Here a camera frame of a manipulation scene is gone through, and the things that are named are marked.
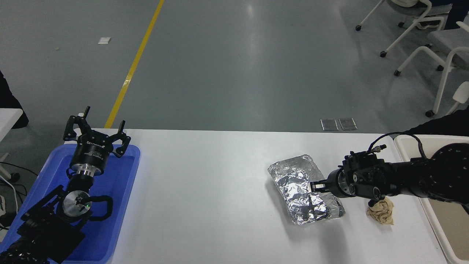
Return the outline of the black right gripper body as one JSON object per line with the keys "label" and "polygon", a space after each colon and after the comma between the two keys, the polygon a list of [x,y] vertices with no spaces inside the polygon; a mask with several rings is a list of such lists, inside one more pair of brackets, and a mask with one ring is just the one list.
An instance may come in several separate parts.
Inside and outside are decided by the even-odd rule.
{"label": "black right gripper body", "polygon": [[347,182],[344,169],[335,169],[327,177],[329,192],[338,198],[352,198],[354,195],[350,192],[350,183]]}

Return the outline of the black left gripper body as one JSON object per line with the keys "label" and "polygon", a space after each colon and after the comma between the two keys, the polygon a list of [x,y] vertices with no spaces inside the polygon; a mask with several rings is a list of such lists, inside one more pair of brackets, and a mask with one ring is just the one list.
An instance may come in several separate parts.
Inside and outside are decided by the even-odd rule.
{"label": "black left gripper body", "polygon": [[104,173],[112,143],[106,143],[105,134],[82,134],[77,139],[77,148],[73,154],[69,167],[77,172],[84,165],[96,168],[96,173]]}

